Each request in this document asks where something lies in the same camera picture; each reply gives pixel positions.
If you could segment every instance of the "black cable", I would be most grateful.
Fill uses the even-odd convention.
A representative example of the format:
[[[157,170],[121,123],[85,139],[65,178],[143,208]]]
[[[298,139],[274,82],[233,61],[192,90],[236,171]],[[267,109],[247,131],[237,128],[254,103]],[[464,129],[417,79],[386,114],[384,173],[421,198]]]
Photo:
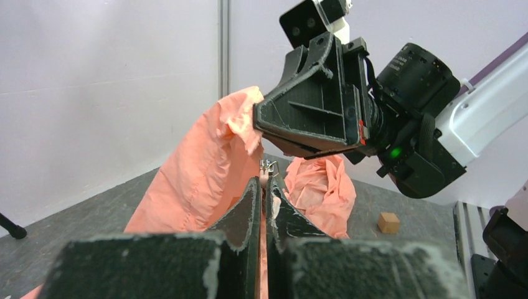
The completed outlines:
[[[376,80],[374,66],[372,65],[372,62],[368,57],[365,56],[364,59],[367,63],[367,80],[369,81],[369,85],[372,87],[372,94],[374,95],[374,100],[376,100],[377,102],[381,102],[382,89],[378,81]]]

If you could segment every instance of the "white wall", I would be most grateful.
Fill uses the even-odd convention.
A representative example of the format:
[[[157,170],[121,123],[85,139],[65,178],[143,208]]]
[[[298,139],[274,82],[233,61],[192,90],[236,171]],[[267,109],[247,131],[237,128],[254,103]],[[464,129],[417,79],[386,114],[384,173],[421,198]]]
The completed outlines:
[[[291,50],[278,18],[300,1],[232,1],[232,90],[249,85],[259,85],[263,93],[273,89],[282,74],[284,56]],[[469,79],[528,31],[525,0],[507,4],[355,0],[353,4],[347,16],[351,37],[366,40],[377,72],[405,43],[414,42],[439,56],[459,79]],[[430,200],[503,204],[528,178],[527,144],[518,140],[524,130],[528,120],[511,128],[468,167],[468,174]],[[265,148],[270,154],[281,154],[269,142]],[[352,179],[396,190],[388,178],[375,174],[378,167],[376,158],[371,158],[357,166],[349,163],[347,172]]]
[[[0,0],[0,212],[27,225],[158,167],[218,99],[217,22],[213,0]]]

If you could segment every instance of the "pink cloth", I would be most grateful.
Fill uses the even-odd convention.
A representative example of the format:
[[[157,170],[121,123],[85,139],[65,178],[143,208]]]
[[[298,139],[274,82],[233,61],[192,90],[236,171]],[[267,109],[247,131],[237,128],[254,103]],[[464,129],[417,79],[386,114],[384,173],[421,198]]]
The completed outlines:
[[[340,156],[295,158],[287,169],[288,199],[316,227],[334,238],[348,238],[347,221],[356,190]]]
[[[229,210],[248,180],[259,175],[262,133],[253,129],[258,87],[219,100],[194,124],[160,167],[125,228],[127,233],[203,231]],[[286,185],[293,204],[316,226],[346,237],[355,191],[338,156],[294,159]],[[261,222],[260,298],[268,298],[265,220]],[[23,299],[33,299],[40,287]]]

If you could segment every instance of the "green light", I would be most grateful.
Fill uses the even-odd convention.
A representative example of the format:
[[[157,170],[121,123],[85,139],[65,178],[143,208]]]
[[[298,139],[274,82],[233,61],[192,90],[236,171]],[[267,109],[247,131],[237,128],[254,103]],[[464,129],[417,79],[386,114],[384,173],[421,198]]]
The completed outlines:
[[[395,148],[390,152],[390,158],[396,159],[402,153],[402,148]]]

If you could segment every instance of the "orange cloth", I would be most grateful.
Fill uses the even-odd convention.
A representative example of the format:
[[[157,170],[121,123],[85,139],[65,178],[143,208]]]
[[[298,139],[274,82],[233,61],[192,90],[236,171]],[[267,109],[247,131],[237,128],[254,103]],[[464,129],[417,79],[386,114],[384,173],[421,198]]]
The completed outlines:
[[[229,210],[259,175],[262,133],[253,130],[257,87],[219,100],[194,124],[160,167],[125,228],[127,233],[203,231]],[[294,159],[286,185],[294,206],[321,230],[346,237],[355,191],[338,156]],[[260,298],[268,298],[265,220],[261,221]],[[40,287],[23,299],[36,298]]]
[[[288,199],[316,227],[334,238],[348,238],[347,221],[356,190],[338,156],[295,158],[285,178]]]

